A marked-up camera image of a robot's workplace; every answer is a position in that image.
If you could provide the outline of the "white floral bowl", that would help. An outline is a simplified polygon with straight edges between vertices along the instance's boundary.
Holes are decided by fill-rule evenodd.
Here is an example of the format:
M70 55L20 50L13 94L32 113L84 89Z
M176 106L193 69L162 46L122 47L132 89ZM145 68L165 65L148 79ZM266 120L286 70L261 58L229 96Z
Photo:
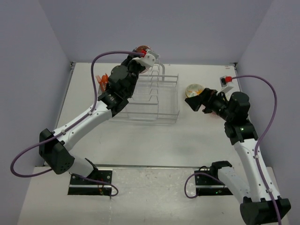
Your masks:
M187 98L191 98L194 96L198 96L199 94L201 94L204 90L204 87L200 84L190 84L186 87L185 89L185 95Z

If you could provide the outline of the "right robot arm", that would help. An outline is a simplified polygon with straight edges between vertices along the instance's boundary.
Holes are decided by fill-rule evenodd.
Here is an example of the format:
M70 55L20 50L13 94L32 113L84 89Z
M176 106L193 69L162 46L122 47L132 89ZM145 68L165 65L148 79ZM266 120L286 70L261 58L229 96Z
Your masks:
M254 125L248 119L249 96L234 92L229 99L225 93L205 88L199 95L185 102L197 112L204 106L205 114L215 113L225 123L225 134L241 160L247 182L237 175L228 161L211 164L207 172L195 172L214 184L226 186L240 204L240 214L247 225L282 223L291 209L290 201L282 198L267 171Z

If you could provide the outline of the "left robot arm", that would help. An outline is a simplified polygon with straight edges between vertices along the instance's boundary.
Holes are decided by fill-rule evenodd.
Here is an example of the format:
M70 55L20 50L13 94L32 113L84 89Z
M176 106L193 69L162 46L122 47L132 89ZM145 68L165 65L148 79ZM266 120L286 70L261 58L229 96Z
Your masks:
M87 184L97 180L95 165L88 159L70 153L72 148L90 131L113 118L128 104L133 96L139 74L152 67L155 59L148 54L130 54L115 66L110 75L93 77L98 82L101 95L75 119L50 131L44 129L39 135L39 154L56 174L78 174Z

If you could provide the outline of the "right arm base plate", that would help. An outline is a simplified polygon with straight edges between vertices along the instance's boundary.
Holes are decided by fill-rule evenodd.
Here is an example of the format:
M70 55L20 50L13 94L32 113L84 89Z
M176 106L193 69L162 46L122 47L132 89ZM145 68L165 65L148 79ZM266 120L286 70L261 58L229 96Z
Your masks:
M227 186L205 175L195 176L195 186L198 196L233 195Z

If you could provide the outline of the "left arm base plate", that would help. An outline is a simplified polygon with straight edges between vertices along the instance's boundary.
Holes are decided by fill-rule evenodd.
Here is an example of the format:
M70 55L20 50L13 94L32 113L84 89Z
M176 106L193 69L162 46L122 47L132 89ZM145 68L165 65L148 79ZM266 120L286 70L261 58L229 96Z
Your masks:
M96 178L101 182L112 182L113 171L112 170L100 170ZM110 185L100 185L95 182L91 182L78 177L77 175L71 175L68 195L94 195L94 196L110 196L112 194L112 187Z

